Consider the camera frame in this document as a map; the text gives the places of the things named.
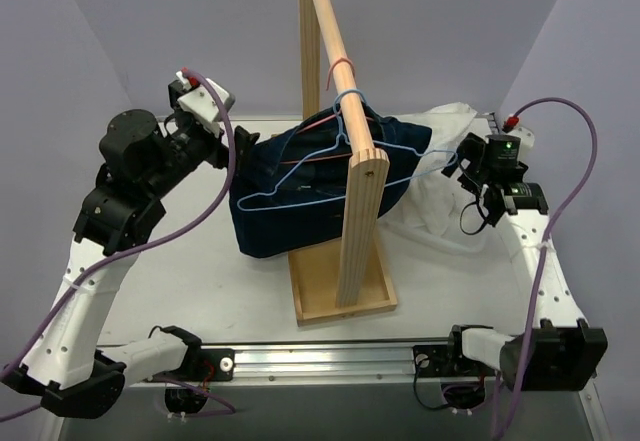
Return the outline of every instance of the blue wire hanger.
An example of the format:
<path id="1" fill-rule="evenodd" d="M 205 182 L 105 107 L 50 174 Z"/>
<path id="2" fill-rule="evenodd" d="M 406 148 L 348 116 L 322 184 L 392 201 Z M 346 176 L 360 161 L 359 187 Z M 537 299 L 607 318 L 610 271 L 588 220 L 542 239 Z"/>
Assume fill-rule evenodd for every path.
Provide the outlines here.
<path id="1" fill-rule="evenodd" d="M 340 139 L 344 139 L 345 143 L 347 143 L 347 145 L 351 145 L 351 143 L 349 142 L 349 138 L 347 136 L 347 133 L 344 130 L 344 121 L 342 120 L 342 117 L 340 116 L 340 113 L 338 111 L 337 106 L 340 105 L 340 101 L 342 100 L 342 98 L 344 96 L 346 96 L 349 93 L 356 93 L 358 94 L 358 96 L 360 96 L 360 99 L 362 99 L 362 102 L 365 105 L 368 105 L 366 98 L 364 97 L 364 94 L 362 93 L 362 91 L 360 91 L 359 89 L 347 89 L 343 92 L 341 92 L 340 94 L 338 94 L 338 96 L 336 96 L 336 99 L 333 102 L 333 114 L 336 116 L 336 119 L 338 120 L 338 134 L 336 135 L 336 140 L 335 143 L 333 144 L 333 146 L 329 147 L 329 148 L 323 148 L 320 149 L 318 151 L 314 151 L 313 153 L 307 154 L 304 158 L 302 158 L 300 161 L 298 161 L 298 163 L 296 163 L 296 165 L 293 167 L 293 169 L 291 169 L 287 174 L 285 174 L 282 179 L 280 179 L 280 181 L 278 181 L 275 185 L 275 187 L 273 188 L 273 190 L 269 193 L 253 193 L 250 194 L 248 196 L 245 196 L 243 198 L 240 198 L 238 200 L 238 202 L 236 203 L 238 209 L 240 211 L 244 211 L 244 212 L 254 212 L 254 211 L 274 211 L 276 209 L 290 209 L 290 208 L 300 208 L 303 206 L 313 206 L 316 204 L 323 204 L 323 203 L 330 203 L 333 201 L 339 201 L 341 199 L 345 199 L 346 195 L 342 195 L 342 196 L 334 196 L 334 197 L 330 197 L 330 198 L 326 198 L 326 199 L 319 199 L 316 201 L 308 201 L 306 203 L 296 203 L 296 204 L 287 204 L 284 206 L 267 206 L 267 207 L 260 207 L 260 208 L 244 208 L 242 206 L 241 203 L 243 203 L 244 201 L 248 200 L 248 199 L 252 199 L 252 198 L 257 198 L 259 196 L 261 197 L 270 197 L 275 195 L 278 192 L 278 188 L 280 188 L 280 186 L 282 186 L 282 183 L 284 183 L 295 171 L 296 169 L 298 169 L 300 167 L 300 165 L 302 165 L 303 163 L 305 163 L 306 161 L 308 161 L 311 158 L 314 158 L 316 156 L 322 155 L 322 154 L 327 154 L 330 153 L 331 151 L 335 150 L 338 148 L 338 146 L 340 146 Z M 407 181 L 410 181 L 414 178 L 418 178 L 420 176 L 425 176 L 427 174 L 433 173 L 434 171 L 440 171 L 441 169 L 444 169 L 448 166 L 451 166 L 455 163 L 458 162 L 458 155 L 455 151 L 451 151 L 449 149 L 432 149 L 430 151 L 425 150 L 424 153 L 418 153 L 418 151 L 415 148 L 412 148 L 410 146 L 402 146 L 399 144 L 391 144 L 391 143 L 385 143 L 383 141 L 373 141 L 373 143 L 377 146 L 384 146 L 387 148 L 393 148 L 393 149 L 404 149 L 406 151 L 411 151 L 413 152 L 416 156 L 418 156 L 419 158 L 426 156 L 427 154 L 431 154 L 431 153 L 447 153 L 449 155 L 451 155 L 451 158 L 449 160 L 449 162 L 447 164 L 444 164 L 442 166 L 439 166 L 437 168 L 432 168 L 429 169 L 427 171 L 423 171 L 422 173 L 417 173 L 417 174 L 413 174 L 412 176 L 407 176 L 406 178 L 403 179 L 398 179 L 396 181 L 392 181 L 390 183 L 387 183 L 384 185 L 385 188 L 388 188 L 389 186 L 394 186 L 396 184 L 400 184 L 400 183 L 406 183 Z"/>

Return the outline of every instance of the gray wall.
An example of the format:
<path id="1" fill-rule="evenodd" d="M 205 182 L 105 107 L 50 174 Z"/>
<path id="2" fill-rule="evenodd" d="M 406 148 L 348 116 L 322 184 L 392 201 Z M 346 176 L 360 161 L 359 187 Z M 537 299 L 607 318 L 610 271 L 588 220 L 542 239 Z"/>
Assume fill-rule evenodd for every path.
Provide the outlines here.
<path id="1" fill-rule="evenodd" d="M 188 65 L 237 95 L 236 115 L 301 111 L 297 0 L 76 1 L 137 106 L 166 112 Z M 398 112 L 497 109 L 555 0 L 333 2 L 360 87 Z"/>
<path id="2" fill-rule="evenodd" d="M 130 102 L 74 0 L 0 0 L 0 363 L 51 306 L 96 141 Z M 0 413 L 33 404 L 0 388 Z M 37 415 L 0 425 L 28 439 Z"/>
<path id="3" fill-rule="evenodd" d="M 597 387 L 615 439 L 638 439 L 640 217 L 640 0 L 558 0 L 503 105 L 511 112 L 536 97 L 581 103 L 598 126 L 599 159 L 590 182 L 555 236 L 571 291 L 610 348 Z M 530 160 L 557 206 L 586 165 L 584 122 L 568 108 L 533 108 Z"/>

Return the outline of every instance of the dark blue jeans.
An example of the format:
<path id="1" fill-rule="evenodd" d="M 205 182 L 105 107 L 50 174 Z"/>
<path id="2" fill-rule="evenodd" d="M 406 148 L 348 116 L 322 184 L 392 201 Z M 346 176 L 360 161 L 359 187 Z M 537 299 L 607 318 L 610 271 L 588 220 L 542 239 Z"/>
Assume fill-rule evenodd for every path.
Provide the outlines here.
<path id="1" fill-rule="evenodd" d="M 375 141 L 410 146 L 419 153 L 426 151 L 431 140 L 430 128 L 402 123 L 392 117 L 383 118 L 368 106 L 363 105 L 363 108 L 365 115 L 372 118 L 369 130 Z M 344 199 L 314 206 L 252 212 L 241 211 L 236 204 L 250 194 L 272 191 L 276 183 L 294 167 L 295 161 L 319 149 L 333 146 L 338 133 L 336 119 L 298 133 L 332 114 L 331 108 L 325 109 L 295 128 L 256 144 L 242 170 L 236 173 L 229 205 L 242 253 L 265 258 L 342 235 Z M 407 150 L 381 147 L 390 161 L 387 183 L 413 174 L 420 158 Z M 280 186 L 276 194 L 245 200 L 242 207 L 286 206 L 343 196 L 346 193 L 350 153 L 351 148 L 341 140 L 335 151 L 322 157 L 344 156 L 307 161 Z M 389 211 L 408 186 L 409 181 L 385 188 L 378 216 Z"/>

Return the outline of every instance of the wooden post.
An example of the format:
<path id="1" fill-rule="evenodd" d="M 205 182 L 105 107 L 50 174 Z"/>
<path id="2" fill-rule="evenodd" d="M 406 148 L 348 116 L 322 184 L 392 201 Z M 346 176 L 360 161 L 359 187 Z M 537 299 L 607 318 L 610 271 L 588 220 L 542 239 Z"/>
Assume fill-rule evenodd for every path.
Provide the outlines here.
<path id="1" fill-rule="evenodd" d="M 313 0 L 313 4 L 329 64 L 340 58 L 347 58 L 331 0 Z M 356 87 L 351 67 L 347 63 L 338 63 L 335 66 L 333 79 L 338 93 Z M 336 294 L 336 305 L 344 307 L 353 306 L 358 302 L 373 245 L 389 160 L 382 149 L 373 145 L 358 94 L 344 96 L 340 107 L 353 152 L 349 162 Z"/>
<path id="2" fill-rule="evenodd" d="M 320 111 L 320 26 L 313 0 L 298 0 L 300 11 L 300 67 L 302 119 Z"/>

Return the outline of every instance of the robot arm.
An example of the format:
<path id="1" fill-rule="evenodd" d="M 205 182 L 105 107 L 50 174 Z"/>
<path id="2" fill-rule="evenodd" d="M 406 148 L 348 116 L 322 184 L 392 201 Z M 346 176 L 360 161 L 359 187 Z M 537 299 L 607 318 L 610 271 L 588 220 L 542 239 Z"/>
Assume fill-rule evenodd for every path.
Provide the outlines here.
<path id="1" fill-rule="evenodd" d="M 105 164 L 85 198 L 74 226 L 69 263 L 56 303 L 77 291 L 53 318 L 21 365 L 2 381 L 14 390 L 42 398 L 58 416 L 97 418 L 122 390 L 161 372 L 188 374 L 198 361 L 201 341 L 176 327 L 154 330 L 127 346 L 96 349 L 115 296 L 137 255 L 112 262 L 81 286 L 85 268 L 113 253 L 145 244 L 165 210 L 161 199 L 203 161 L 226 167 L 219 112 L 204 88 L 179 80 L 169 85 L 176 130 L 163 134 L 150 112 L 130 110 L 113 118 L 100 141 Z M 227 110 L 234 98 L 207 80 Z M 241 141 L 255 137 L 236 130 Z"/>
<path id="2" fill-rule="evenodd" d="M 490 135 L 485 141 L 469 134 L 457 150 L 458 161 L 443 170 L 458 178 L 486 210 L 484 224 L 495 227 L 514 267 L 523 299 L 529 299 L 538 268 L 543 234 L 549 223 L 542 189 L 523 181 L 527 166 L 519 153 L 520 138 Z M 587 324 L 571 296 L 551 239 L 537 292 L 532 341 L 523 390 L 580 390 L 594 374 L 607 348 L 600 328 Z M 509 388 L 517 374 L 523 336 L 509 336 L 485 326 L 456 326 L 452 338 L 467 359 L 500 371 Z"/>

